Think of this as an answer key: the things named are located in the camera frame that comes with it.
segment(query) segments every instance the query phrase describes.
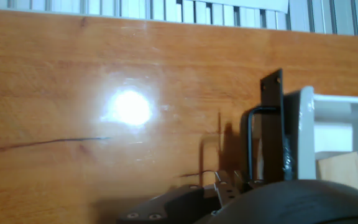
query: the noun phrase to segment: screw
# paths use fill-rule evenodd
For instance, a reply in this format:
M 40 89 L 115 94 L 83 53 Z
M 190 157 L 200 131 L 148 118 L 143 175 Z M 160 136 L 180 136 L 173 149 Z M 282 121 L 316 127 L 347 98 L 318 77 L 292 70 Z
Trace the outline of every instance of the screw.
M 159 220 L 161 218 L 162 218 L 162 216 L 160 214 L 151 214 L 149 216 L 149 219 L 151 219 L 151 220 Z
M 137 217 L 139 217 L 138 213 L 130 213 L 127 215 L 127 218 L 137 218 Z

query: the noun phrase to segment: glossy wooden panel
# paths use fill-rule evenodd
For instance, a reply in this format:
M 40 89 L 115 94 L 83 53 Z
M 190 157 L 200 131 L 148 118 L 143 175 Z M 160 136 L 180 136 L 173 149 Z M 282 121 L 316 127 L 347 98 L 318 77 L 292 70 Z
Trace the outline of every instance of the glossy wooden panel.
M 358 37 L 0 11 L 0 223 L 103 223 L 238 168 L 280 67 L 358 96 Z

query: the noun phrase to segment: black plastic part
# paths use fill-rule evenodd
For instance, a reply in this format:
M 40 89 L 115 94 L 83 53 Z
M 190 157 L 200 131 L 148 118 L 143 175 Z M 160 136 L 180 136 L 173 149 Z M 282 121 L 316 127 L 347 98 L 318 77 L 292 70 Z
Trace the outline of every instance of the black plastic part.
M 208 224 L 358 223 L 358 190 L 323 180 L 291 180 L 242 194 Z
M 204 188 L 184 185 L 148 202 L 142 203 L 132 210 L 123 213 L 117 219 L 120 223 L 194 223 L 221 205 L 217 197 L 204 198 Z

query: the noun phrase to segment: wooden surface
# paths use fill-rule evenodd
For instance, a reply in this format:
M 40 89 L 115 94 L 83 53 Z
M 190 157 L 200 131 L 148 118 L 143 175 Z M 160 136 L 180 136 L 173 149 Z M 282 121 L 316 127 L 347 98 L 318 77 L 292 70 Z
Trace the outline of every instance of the wooden surface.
M 320 159 L 316 163 L 318 179 L 329 180 L 358 189 L 358 153 Z
M 107 223 L 238 168 L 280 67 L 285 92 L 358 96 L 358 37 L 0 11 L 0 223 Z

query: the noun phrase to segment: dark scratch line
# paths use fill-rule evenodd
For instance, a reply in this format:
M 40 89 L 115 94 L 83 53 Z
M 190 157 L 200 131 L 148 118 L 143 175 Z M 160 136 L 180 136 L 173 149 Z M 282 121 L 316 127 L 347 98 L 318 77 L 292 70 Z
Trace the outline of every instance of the dark scratch line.
M 27 146 L 36 146 L 40 144 L 49 144 L 54 142 L 68 142 L 68 141 L 91 141 L 91 140 L 107 140 L 112 139 L 111 137 L 105 137 L 105 138 L 71 138 L 71 139 L 55 139 L 50 141 L 42 141 L 42 142 L 31 142 L 31 143 L 22 143 L 22 144 L 15 144 L 11 146 L 4 146 L 0 147 L 0 152 L 4 152 L 8 149 L 15 149 L 19 147 L 27 147 Z
M 202 171 L 201 174 L 204 174 L 205 172 L 216 172 L 215 170 L 204 170 Z M 192 177 L 192 176 L 196 176 L 196 175 L 199 175 L 200 173 L 196 173 L 196 174 L 183 174 L 183 175 L 180 175 L 178 177 Z

